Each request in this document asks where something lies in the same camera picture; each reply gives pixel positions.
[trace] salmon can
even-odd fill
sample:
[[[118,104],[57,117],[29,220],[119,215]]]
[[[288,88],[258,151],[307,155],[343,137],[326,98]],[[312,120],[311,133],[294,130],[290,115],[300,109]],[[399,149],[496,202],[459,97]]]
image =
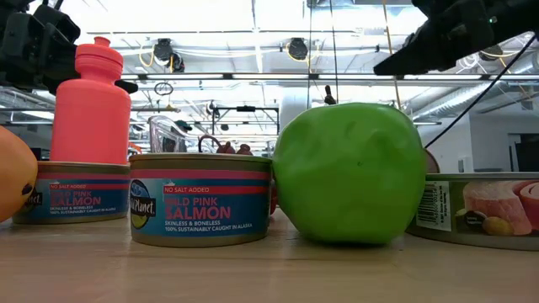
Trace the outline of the salmon can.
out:
[[[157,153],[131,162],[131,235],[165,247],[216,247],[265,237],[271,160]]]
[[[539,250],[539,174],[429,174],[408,233],[479,247]]]
[[[61,224],[123,218],[128,194],[127,165],[39,162],[34,191],[13,222]]]

